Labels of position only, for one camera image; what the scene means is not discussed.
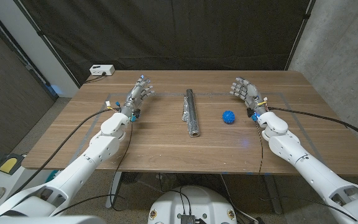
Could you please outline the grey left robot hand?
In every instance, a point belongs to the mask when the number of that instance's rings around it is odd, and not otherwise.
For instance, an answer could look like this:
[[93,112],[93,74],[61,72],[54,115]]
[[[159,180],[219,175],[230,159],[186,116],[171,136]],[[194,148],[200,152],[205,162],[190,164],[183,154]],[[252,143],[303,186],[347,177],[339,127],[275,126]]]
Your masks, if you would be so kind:
[[133,117],[136,110],[139,110],[143,101],[154,93],[150,79],[143,75],[136,81],[133,89],[127,94],[124,104],[121,106],[121,113],[129,119]]

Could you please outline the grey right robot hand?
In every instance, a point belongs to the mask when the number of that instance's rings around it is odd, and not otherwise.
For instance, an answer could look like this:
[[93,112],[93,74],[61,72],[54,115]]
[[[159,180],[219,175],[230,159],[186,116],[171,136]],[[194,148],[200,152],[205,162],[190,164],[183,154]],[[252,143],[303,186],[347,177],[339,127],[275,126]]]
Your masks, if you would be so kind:
[[262,98],[254,84],[242,77],[236,77],[229,93],[244,101],[247,107],[247,115],[254,121],[257,121],[262,114],[268,111],[267,99]]

